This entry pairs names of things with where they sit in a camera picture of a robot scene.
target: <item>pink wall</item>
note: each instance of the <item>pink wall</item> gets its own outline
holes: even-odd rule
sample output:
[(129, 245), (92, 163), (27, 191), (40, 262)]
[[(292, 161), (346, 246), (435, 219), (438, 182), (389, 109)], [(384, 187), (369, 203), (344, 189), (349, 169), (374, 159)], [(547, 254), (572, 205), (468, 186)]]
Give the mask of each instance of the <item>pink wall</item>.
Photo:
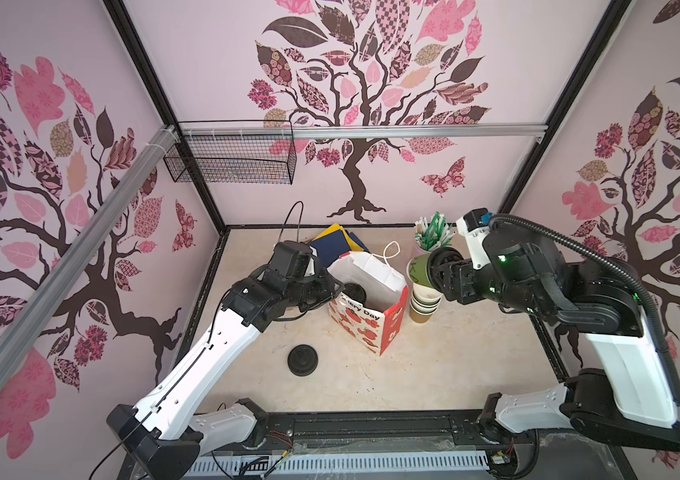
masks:
[[(607, 3), (362, 0), (354, 11), (351, 2), (323, 0), (128, 6), (180, 120), (284, 116), (319, 126), (374, 125), (378, 107), (379, 123), (390, 125), (414, 115), (419, 124), (431, 123), (442, 112), (471, 107), (465, 116), (472, 121), (543, 123)], [(305, 22), (314, 34), (289, 27)], [(382, 46), (380, 62), (361, 55), (337, 59), (351, 56), (353, 44), (366, 50), (370, 32)], [(441, 59), (452, 48), (457, 57), (441, 74)], [(323, 56), (328, 52), (339, 52), (331, 55), (334, 64)], [(475, 70), (460, 75), (469, 60)], [(400, 75), (386, 79), (392, 66)], [(361, 114), (353, 119), (356, 108)], [(471, 207), (499, 205), (531, 142), (457, 138), (426, 148), (417, 145), (421, 140), (387, 140), (354, 142), (347, 158), (343, 139), (299, 142), (293, 185), (214, 183), (210, 189), (229, 224), (281, 223), (295, 200), (306, 202), (303, 220), (314, 224), (408, 223), (436, 210), (454, 220)], [(370, 155), (381, 148), (386, 158)], [(306, 156), (312, 150), (316, 160)]]
[[(0, 3), (0, 335), (158, 128), (99, 2)], [(108, 412), (171, 366), (216, 241), (160, 164), (0, 394), (0, 478), (88, 475)]]
[[(660, 304), (680, 372), (680, 12), (669, 14), (676, 10), (666, 0), (636, 3), (514, 213), (627, 256)], [(556, 333), (570, 372), (599, 365), (582, 336), (561, 326)], [(639, 478), (680, 479), (678, 454), (626, 454)]]

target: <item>tree mural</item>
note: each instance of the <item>tree mural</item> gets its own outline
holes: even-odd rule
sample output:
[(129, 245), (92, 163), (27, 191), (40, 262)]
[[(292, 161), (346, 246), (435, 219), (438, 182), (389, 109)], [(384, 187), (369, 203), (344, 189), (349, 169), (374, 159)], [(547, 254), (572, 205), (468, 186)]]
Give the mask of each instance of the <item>tree mural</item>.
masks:
[[(481, 61), (470, 58), (481, 39), (478, 15), (470, 22), (463, 20), (474, 10), (475, 0), (463, 0), (460, 5), (457, 0), (412, 1), (423, 3), (422, 9), (430, 8), (419, 32), (411, 28), (410, 0), (381, 0), (374, 6), (372, 0), (335, 0), (316, 6), (309, 0), (276, 2), (302, 16), (278, 18), (264, 30), (281, 35), (289, 48), (279, 50), (256, 42), (262, 70), (276, 85), (274, 91), (267, 80), (257, 79), (248, 95), (259, 108), (268, 110), (266, 126), (280, 127), (287, 119), (297, 125), (335, 127), (473, 124), (489, 110), (461, 107), (488, 88), (486, 83), (466, 84)], [(428, 38), (436, 42), (427, 42)], [(288, 103), (287, 108), (276, 108), (277, 94)], [(450, 108), (437, 114), (438, 105)], [(385, 208), (367, 198), (360, 162), (388, 162), (392, 150), (405, 161), (415, 162), (414, 154), (433, 154), (451, 145), (449, 138), (412, 138), (408, 148), (389, 138), (296, 141), (297, 152), (305, 151), (307, 164), (316, 159), (329, 168), (345, 162), (341, 171), (352, 197), (329, 217), (353, 212), (356, 220), (366, 223), (370, 221), (363, 212)], [(274, 148), (283, 146), (275, 144)], [(452, 169), (450, 173), (429, 175), (422, 181), (442, 194), (449, 186), (462, 185), (462, 174)]]
[[(117, 140), (105, 108), (95, 115), (93, 101), (77, 80), (60, 72), (64, 90), (55, 76), (52, 63), (37, 57), (36, 69), (22, 65), (14, 75), (1, 77), (6, 88), (14, 81), (30, 128), (13, 131), (0, 115), (0, 330), (14, 321), (26, 303), (25, 295), (47, 279), (103, 205), (109, 189), (118, 185), (114, 174), (128, 169), (136, 156), (131, 128)], [(5, 90), (4, 83), (0, 90)], [(48, 120), (57, 123), (46, 141), (38, 138), (38, 132)], [(180, 338), (170, 337), (180, 309), (159, 322), (122, 307), (121, 295), (132, 291), (130, 278), (140, 273), (134, 258), (156, 247), (149, 240), (158, 227), (162, 204), (161, 197), (150, 197), (156, 180), (154, 169), (86, 266), (86, 284), (62, 302), (41, 333), (55, 336), (46, 357), (62, 383), (79, 389), (80, 368), (102, 358), (109, 338), (129, 334), (152, 341), (158, 381), (164, 350), (174, 349)], [(195, 223), (177, 202), (176, 211), (181, 232), (173, 250), (192, 245)]]

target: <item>black wire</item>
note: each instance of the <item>black wire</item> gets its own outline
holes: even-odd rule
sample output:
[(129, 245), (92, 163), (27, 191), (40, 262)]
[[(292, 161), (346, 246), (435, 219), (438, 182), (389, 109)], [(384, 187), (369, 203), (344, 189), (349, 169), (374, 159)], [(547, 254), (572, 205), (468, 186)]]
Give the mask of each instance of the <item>black wire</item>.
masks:
[(124, 441), (127, 440), (127, 439), (128, 439), (128, 438), (129, 438), (129, 437), (130, 437), (130, 436), (131, 436), (138, 428), (140, 428), (140, 426), (143, 425), (143, 422), (144, 422), (145, 420), (147, 420), (148, 417), (150, 417), (150, 415), (151, 415), (152, 413), (153, 413), (153, 411), (148, 412), (148, 415), (146, 415), (142, 420), (140, 420), (140, 423), (138, 423), (137, 426), (136, 426), (135, 428), (132, 428), (132, 431), (129, 432), (129, 433), (127, 433), (126, 436), (124, 437), (124, 439), (123, 439), (121, 442), (119, 442), (118, 444), (116, 444), (116, 446), (115, 446), (110, 452), (108, 452), (108, 453), (103, 457), (102, 460), (100, 460), (100, 463), (98, 463), (97, 465), (95, 465), (95, 468), (92, 469), (92, 473), (90, 474), (89, 480), (92, 480), (92, 477), (95, 475), (95, 472), (97, 472), (97, 469), (100, 468), (101, 465), (103, 465), (103, 463), (105, 462), (105, 460), (107, 460), (109, 456), (113, 455), (114, 452), (118, 449), (118, 447), (121, 447), (121, 446), (124, 444)]
[(306, 205), (302, 202), (302, 200), (297, 200), (292, 205), (292, 208), (289, 209), (289, 213), (287, 213), (287, 218), (284, 219), (284, 223), (282, 224), (282, 231), (278, 232), (278, 240), (276, 241), (277, 243), (282, 241), (282, 234), (284, 233), (284, 227), (287, 226), (287, 221), (289, 220), (289, 216), (292, 215), (292, 211), (295, 209), (297, 204), (300, 204), (300, 217), (297, 220), (297, 234), (295, 235), (295, 242), (300, 241), (300, 223), (302, 223), (302, 211), (306, 208)]

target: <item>black frame edge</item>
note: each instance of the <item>black frame edge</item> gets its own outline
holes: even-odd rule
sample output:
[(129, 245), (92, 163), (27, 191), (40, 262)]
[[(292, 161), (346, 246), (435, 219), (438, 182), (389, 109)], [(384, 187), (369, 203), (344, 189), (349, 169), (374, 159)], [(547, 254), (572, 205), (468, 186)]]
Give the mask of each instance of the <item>black frame edge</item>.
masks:
[(564, 122), (566, 114), (569, 113), (572, 103), (574, 103), (580, 90), (582, 90), (590, 72), (594, 70), (594, 66), (599, 60), (599, 57), (610, 43), (617, 26), (620, 24), (623, 15), (628, 10), (632, 1), (633, 0), (612, 0), (606, 8), (594, 34), (588, 41), (585, 51), (580, 56), (580, 60), (577, 62), (574, 72), (572, 72), (569, 81), (566, 82), (564, 91), (556, 101), (554, 110), (551, 111), (551, 114), (548, 117), (546, 122), (548, 129), (545, 132), (545, 136), (543, 136), (541, 142), (532, 147), (529, 155), (527, 155), (527, 159), (524, 160), (524, 163), (519, 169), (519, 173), (516, 175), (516, 178), (514, 178), (514, 182), (506, 192), (503, 201), (500, 202), (500, 208), (498, 209), (500, 214), (509, 214), (516, 205), (521, 193), (527, 186), (527, 182), (532, 178), (532, 174), (534, 174), (537, 169), (537, 165), (540, 163), (540, 160), (542, 160), (552, 139), (556, 135), (556, 132)]
[(137, 73), (140, 74), (140, 78), (143, 80), (143, 84), (145, 85), (148, 95), (150, 95), (162, 122), (167, 125), (172, 125), (175, 128), (175, 132), (180, 139), (178, 149), (180, 150), (181, 156), (188, 159), (186, 161), (186, 167), (188, 168), (194, 186), (196, 186), (196, 191), (199, 192), (201, 202), (204, 204), (207, 213), (210, 215), (215, 228), (217, 228), (217, 233), (222, 235), (223, 232), (226, 231), (226, 223), (220, 215), (220, 210), (218, 210), (215, 200), (212, 198), (212, 192), (210, 192), (209, 186), (203, 180), (199, 165), (196, 164), (196, 159), (193, 157), (191, 148), (185, 137), (182, 135), (180, 123), (177, 121), (174, 110), (172, 110), (170, 100), (166, 96), (164, 88), (161, 86), (161, 82), (159, 82), (156, 70), (154, 70), (152, 63), (148, 58), (148, 53), (143, 47), (143, 43), (140, 40), (140, 36), (137, 34), (135, 25), (132, 23), (130, 14), (126, 11), (124, 2), (122, 0), (103, 0), (103, 4), (108, 11), (108, 15), (110, 15), (111, 21), (114, 23), (119, 36), (121, 36), (121, 41), (124, 43), (127, 52), (130, 54), (132, 62), (137, 69)]

